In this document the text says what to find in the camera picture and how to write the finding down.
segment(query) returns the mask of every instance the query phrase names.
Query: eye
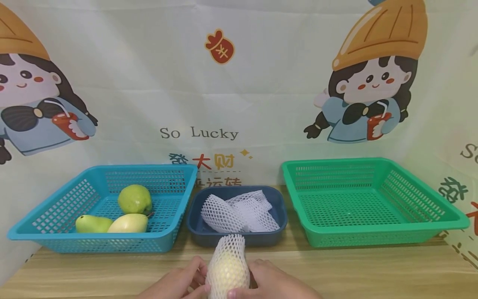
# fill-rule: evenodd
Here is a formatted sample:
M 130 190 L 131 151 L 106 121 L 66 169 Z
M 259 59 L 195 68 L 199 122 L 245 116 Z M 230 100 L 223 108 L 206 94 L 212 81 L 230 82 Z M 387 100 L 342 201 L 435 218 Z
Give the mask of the eye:
M 30 79 L 32 77 L 32 74 L 29 71 L 21 71 L 20 76 L 22 76 L 25 79 Z

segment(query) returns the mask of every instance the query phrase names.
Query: fruit in foam net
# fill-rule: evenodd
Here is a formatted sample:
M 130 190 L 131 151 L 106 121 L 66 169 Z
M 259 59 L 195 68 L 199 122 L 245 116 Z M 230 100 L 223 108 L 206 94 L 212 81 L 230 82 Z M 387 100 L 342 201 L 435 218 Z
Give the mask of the fruit in foam net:
M 249 288 L 250 274 L 244 249 L 245 239 L 239 234 L 219 240 L 207 271 L 206 283 L 211 286 L 208 299 L 224 299 L 234 288 Z
M 118 204 L 125 214 L 150 214 L 152 201 L 149 190 L 142 185 L 129 185 L 118 195 Z
M 148 228 L 148 216 L 126 214 L 116 219 L 109 227 L 109 233 L 144 233 Z
M 106 233 L 113 220 L 106 217 L 82 215 L 75 222 L 77 233 Z

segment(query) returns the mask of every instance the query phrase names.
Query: green pear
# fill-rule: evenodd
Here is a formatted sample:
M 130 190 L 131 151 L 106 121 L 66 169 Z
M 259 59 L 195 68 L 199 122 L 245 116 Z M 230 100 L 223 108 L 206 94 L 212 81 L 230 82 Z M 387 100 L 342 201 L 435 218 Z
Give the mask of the green pear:
M 116 219 L 109 227 L 109 233 L 144 233 L 148 228 L 148 216 L 126 214 Z
M 113 220 L 106 217 L 82 215 L 75 222 L 77 233 L 106 233 Z
M 125 214 L 150 214 L 152 211 L 151 194 L 145 186 L 129 185 L 118 196 L 118 204 Z

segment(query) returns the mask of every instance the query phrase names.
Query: green plastic basket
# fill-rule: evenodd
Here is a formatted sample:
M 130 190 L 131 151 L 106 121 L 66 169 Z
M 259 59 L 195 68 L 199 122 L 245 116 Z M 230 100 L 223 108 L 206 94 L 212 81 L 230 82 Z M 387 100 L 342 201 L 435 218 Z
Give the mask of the green plastic basket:
M 384 158 L 288 161 L 285 183 L 312 247 L 421 243 L 468 217 Z

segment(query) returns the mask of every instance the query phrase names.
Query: foam fruit net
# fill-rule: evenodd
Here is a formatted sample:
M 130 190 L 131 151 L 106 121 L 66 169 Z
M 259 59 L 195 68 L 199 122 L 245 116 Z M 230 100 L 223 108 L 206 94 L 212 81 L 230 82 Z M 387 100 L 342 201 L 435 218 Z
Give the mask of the foam fruit net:
M 233 206 L 237 202 L 248 199 L 255 199 L 264 211 L 272 209 L 272 205 L 267 201 L 267 198 L 262 190 L 237 195 L 236 197 L 226 200 L 226 202 Z
M 247 224 L 252 233 L 273 232 L 279 229 L 279 225 L 266 210 L 254 198 L 244 199 L 234 203 L 235 210 Z
M 201 216 L 218 233 L 273 232 L 280 227 L 269 213 L 271 208 L 262 190 L 226 201 L 211 194 L 202 207 Z
M 227 235 L 219 240 L 207 270 L 206 284 L 211 286 L 208 299 L 225 299 L 234 288 L 249 288 L 245 247 L 246 240 L 239 234 Z
M 201 216 L 204 222 L 218 233 L 239 233 L 247 229 L 240 215 L 224 200 L 213 194 L 204 202 Z

